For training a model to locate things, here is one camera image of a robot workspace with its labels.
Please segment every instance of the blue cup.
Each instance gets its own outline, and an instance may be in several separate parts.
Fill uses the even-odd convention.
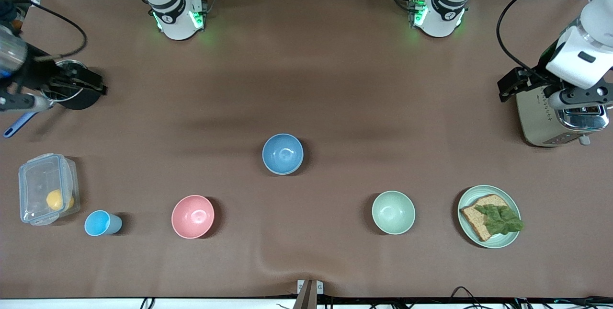
[[[89,236],[110,235],[121,229],[121,218],[107,211],[94,211],[85,220],[85,232]]]
[[[262,149],[262,160],[267,169],[275,174],[295,172],[304,159],[300,141],[290,134],[277,134],[268,139]]]

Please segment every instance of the container lid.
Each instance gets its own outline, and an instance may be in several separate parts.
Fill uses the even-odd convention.
[[[43,154],[19,168],[22,222],[51,224],[69,209],[72,174],[64,156]]]

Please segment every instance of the plastic cup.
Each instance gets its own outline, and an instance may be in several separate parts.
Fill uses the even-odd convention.
[[[89,236],[111,235],[121,229],[121,218],[107,211],[94,211],[85,220],[85,232]]]

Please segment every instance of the sandwich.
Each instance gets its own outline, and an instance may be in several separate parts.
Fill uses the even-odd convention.
[[[506,235],[523,229],[523,222],[517,214],[496,194],[479,198],[461,211],[479,239],[484,242],[497,233]]]

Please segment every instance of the lettuce leaf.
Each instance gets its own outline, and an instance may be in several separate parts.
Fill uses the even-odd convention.
[[[508,206],[477,205],[475,209],[486,215],[484,225],[492,235],[523,230],[523,222]]]

